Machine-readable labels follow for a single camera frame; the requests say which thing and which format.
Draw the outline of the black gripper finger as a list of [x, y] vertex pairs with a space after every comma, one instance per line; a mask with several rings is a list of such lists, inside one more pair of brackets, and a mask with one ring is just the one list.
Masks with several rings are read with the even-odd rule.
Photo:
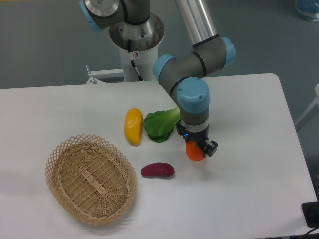
[[205, 143], [204, 143], [204, 146], [203, 146], [203, 156], [204, 158], [206, 157], [212, 157], [216, 151], [217, 151], [217, 148], [218, 148], [218, 143], [215, 142], [215, 141], [209, 141], [209, 140], [206, 140]]
[[182, 136], [183, 139], [186, 138], [186, 127], [183, 126], [180, 122], [178, 122], [176, 124], [176, 130], [177, 130], [178, 135]]

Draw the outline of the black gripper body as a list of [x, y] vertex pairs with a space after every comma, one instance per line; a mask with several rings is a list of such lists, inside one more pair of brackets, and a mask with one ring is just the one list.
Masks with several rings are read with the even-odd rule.
[[183, 138], [186, 143], [193, 141], [200, 149], [204, 149], [207, 146], [207, 140], [209, 133], [209, 126], [204, 127], [200, 125], [186, 125]]

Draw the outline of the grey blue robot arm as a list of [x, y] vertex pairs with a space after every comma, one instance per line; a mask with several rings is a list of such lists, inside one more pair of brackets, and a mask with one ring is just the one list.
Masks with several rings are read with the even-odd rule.
[[80, 8], [93, 30], [109, 29], [121, 54], [125, 81], [156, 80], [175, 101], [176, 108], [148, 114], [144, 129], [155, 142], [166, 141], [173, 131], [186, 142], [194, 161], [212, 156], [210, 93], [204, 77], [235, 60], [233, 43], [220, 37], [205, 0], [178, 0], [176, 6], [190, 36], [193, 51], [183, 58], [158, 56], [164, 37], [162, 21], [147, 0], [82, 0]]

